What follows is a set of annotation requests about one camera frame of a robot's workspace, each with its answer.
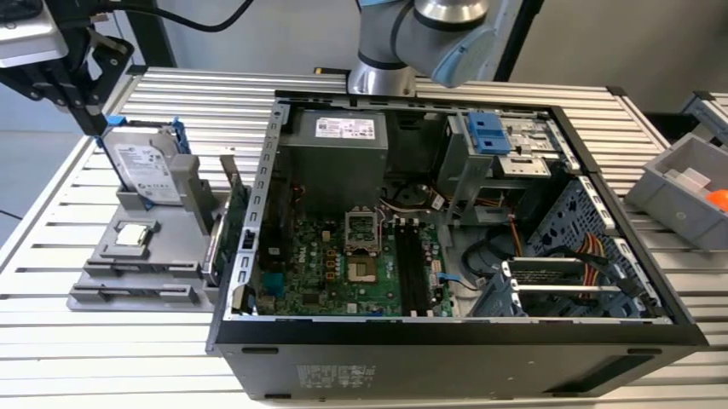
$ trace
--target power supply label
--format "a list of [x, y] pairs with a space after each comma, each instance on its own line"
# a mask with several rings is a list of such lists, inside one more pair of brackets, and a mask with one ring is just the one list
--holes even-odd
[[320, 118], [317, 138], [376, 139], [374, 119]]

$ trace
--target aluminum extrusion table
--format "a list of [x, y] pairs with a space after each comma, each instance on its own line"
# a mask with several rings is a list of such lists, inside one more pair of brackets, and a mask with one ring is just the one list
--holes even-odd
[[[344, 92], [342, 76], [249, 75], [150, 69], [119, 85], [107, 106], [131, 119], [181, 116], [202, 177], [226, 185], [215, 156], [231, 147], [254, 179], [275, 89]], [[629, 98], [600, 87], [469, 83], [444, 89], [418, 80], [425, 98], [559, 105], [620, 196], [641, 165], [668, 146]], [[66, 294], [117, 207], [119, 182], [84, 139], [0, 251], [0, 407], [269, 406], [251, 402], [226, 362], [205, 356], [211, 314], [80, 313]], [[629, 215], [668, 274], [711, 351], [663, 368], [600, 399], [333, 401], [292, 406], [728, 407], [728, 252], [698, 251], [648, 216]]]

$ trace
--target black cable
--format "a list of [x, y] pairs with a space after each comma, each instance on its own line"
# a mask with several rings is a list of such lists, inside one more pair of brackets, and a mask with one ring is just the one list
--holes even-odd
[[151, 14], [157, 17], [162, 17], [163, 19], [169, 19], [175, 23], [182, 24], [183, 26], [187, 26], [201, 32], [222, 32], [235, 23], [235, 21], [238, 21], [251, 4], [253, 0], [246, 0], [241, 7], [235, 10], [233, 15], [227, 18], [227, 20], [225, 20], [215, 26], [207, 26], [205, 24], [201, 24], [190, 19], [186, 19], [181, 15], [171, 13], [165, 9], [161, 9], [159, 7], [147, 7], [137, 4], [125, 4], [121, 2], [103, 2], [101, 12], [109, 13], [111, 11], [127, 11], [130, 13]]
[[463, 287], [465, 287], [471, 291], [477, 291], [479, 289], [476, 287], [471, 287], [467, 285], [460, 279], [445, 279], [449, 283], [458, 283]]
[[10, 211], [0, 210], [0, 213], [4, 214], [6, 216], [12, 217], [14, 219], [23, 220], [23, 217], [20, 217], [20, 216], [16, 215], [16, 214], [12, 214]]
[[488, 279], [493, 277], [495, 275], [495, 271], [476, 270], [471, 265], [471, 254], [479, 251], [481, 247], [487, 247], [488, 251], [491, 251], [491, 253], [496, 257], [499, 257], [501, 260], [509, 260], [511, 258], [516, 256], [511, 254], [509, 252], [504, 251], [501, 248], [499, 248], [497, 245], [493, 244], [493, 239], [499, 237], [500, 235], [509, 232], [511, 232], [511, 225], [501, 225], [501, 226], [489, 228], [487, 231], [487, 237], [483, 240], [476, 241], [465, 249], [460, 260], [464, 265], [465, 271], [468, 271], [468, 273], [473, 274], [476, 277], [485, 277]]

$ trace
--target blue plastic latch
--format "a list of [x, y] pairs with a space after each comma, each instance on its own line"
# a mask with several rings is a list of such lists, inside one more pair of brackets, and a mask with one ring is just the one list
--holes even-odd
[[468, 130], [479, 153], [507, 155], [511, 142], [503, 130], [501, 119], [492, 112], [471, 112], [468, 114]]
[[185, 124], [181, 122], [179, 117], [174, 117], [171, 126], [178, 134], [178, 151], [190, 155], [190, 142], [187, 140], [187, 131], [185, 129]]
[[111, 126], [121, 126], [127, 122], [127, 117], [123, 115], [110, 115], [106, 117], [106, 122], [109, 122]]

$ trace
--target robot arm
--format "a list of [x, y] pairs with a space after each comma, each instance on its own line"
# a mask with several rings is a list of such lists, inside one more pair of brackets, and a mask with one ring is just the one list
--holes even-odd
[[[134, 46], [94, 29], [99, 0], [0, 1], [0, 82], [31, 100], [50, 99], [87, 135], [107, 126], [102, 113]], [[102, 69], [88, 73], [88, 53]]]
[[[495, 31], [484, 26], [487, 0], [360, 0], [360, 63], [349, 92], [414, 95], [414, 72], [456, 87], [475, 78]], [[253, 4], [206, 26], [161, 9], [110, 0], [0, 0], [0, 83], [31, 100], [50, 99], [74, 115], [87, 135], [107, 128], [102, 109], [125, 73], [134, 46], [95, 31], [113, 10], [154, 14], [205, 32], [225, 30]], [[102, 69], [88, 72], [88, 53]]]
[[495, 29], [488, 0], [361, 0], [360, 62], [349, 92], [414, 95], [416, 71], [453, 88], [487, 60]]

